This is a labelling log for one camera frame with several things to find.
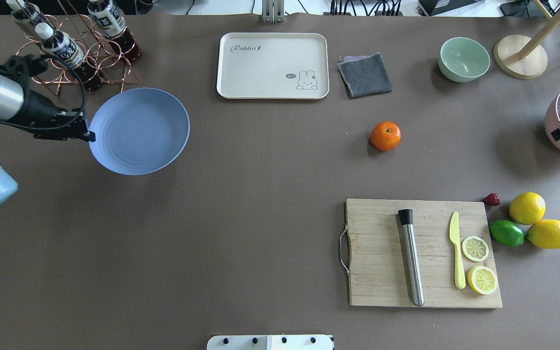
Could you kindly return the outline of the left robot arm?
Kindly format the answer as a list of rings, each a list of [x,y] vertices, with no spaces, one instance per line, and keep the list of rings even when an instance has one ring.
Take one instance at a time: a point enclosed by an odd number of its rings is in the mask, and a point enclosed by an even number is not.
[[[47,70],[48,58],[49,54],[14,55],[0,64],[0,124],[29,132],[37,139],[95,141],[95,134],[87,129],[84,106],[67,111],[31,89],[31,78]],[[0,166],[0,204],[17,190],[17,182]]]

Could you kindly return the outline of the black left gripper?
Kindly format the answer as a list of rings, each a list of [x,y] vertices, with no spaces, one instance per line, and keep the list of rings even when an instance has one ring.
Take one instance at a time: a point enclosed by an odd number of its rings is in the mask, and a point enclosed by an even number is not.
[[[52,119],[52,123],[54,126],[45,126],[34,131],[34,138],[54,141],[66,141],[69,138],[85,142],[96,141],[95,133],[88,130],[87,118],[82,109],[74,109],[71,112],[60,111]]]

